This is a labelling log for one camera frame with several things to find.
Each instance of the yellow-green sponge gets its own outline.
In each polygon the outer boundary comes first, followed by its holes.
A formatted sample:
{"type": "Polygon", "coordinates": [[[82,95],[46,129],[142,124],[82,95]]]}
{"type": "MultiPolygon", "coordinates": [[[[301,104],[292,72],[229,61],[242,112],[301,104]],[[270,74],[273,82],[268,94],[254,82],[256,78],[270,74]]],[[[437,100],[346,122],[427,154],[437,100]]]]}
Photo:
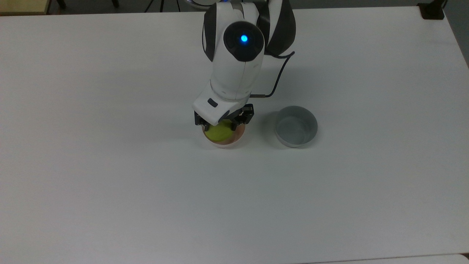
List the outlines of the yellow-green sponge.
{"type": "Polygon", "coordinates": [[[221,142],[229,139],[233,135],[231,121],[222,120],[218,125],[211,125],[205,135],[213,142],[221,142]]]}

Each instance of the floor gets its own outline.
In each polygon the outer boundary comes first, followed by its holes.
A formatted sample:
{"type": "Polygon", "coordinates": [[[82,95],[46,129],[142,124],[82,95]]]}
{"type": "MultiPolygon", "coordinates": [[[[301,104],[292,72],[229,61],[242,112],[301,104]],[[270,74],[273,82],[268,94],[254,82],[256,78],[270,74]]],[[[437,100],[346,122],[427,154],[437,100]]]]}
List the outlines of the floor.
{"type": "MultiPolygon", "coordinates": [[[[119,0],[115,8],[111,0],[64,0],[67,7],[60,10],[56,0],[51,0],[51,14],[106,14],[159,12],[162,0],[119,0]]],[[[200,11],[186,0],[163,0],[163,12],[200,11]]],[[[351,7],[398,7],[415,6],[431,0],[290,0],[295,9],[302,8],[351,8],[351,7]]],[[[469,0],[448,0],[445,13],[451,24],[462,54],[469,65],[469,0]]]]}

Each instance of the gray metal bowl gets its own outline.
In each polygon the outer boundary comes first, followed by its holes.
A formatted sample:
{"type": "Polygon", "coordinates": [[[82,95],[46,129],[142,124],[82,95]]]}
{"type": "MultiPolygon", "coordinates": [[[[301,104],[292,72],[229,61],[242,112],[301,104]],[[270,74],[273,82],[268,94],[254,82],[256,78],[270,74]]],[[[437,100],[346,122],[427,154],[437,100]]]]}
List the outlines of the gray metal bowl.
{"type": "Polygon", "coordinates": [[[275,120],[275,134],[279,141],[290,148],[297,148],[311,141],[318,132],[314,115],[300,106],[288,106],[280,110],[275,120]]]}

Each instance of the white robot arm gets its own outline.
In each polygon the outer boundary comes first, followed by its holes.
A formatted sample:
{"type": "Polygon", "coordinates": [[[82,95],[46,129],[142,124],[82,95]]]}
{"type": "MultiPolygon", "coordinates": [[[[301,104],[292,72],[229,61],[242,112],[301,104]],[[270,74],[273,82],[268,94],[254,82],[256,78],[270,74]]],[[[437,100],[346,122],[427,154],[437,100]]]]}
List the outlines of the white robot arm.
{"type": "Polygon", "coordinates": [[[202,44],[213,62],[207,86],[192,107],[195,123],[233,121],[234,130],[254,115],[246,105],[264,54],[279,56],[295,39],[295,17],[288,0],[217,3],[204,17],[202,44]]]}

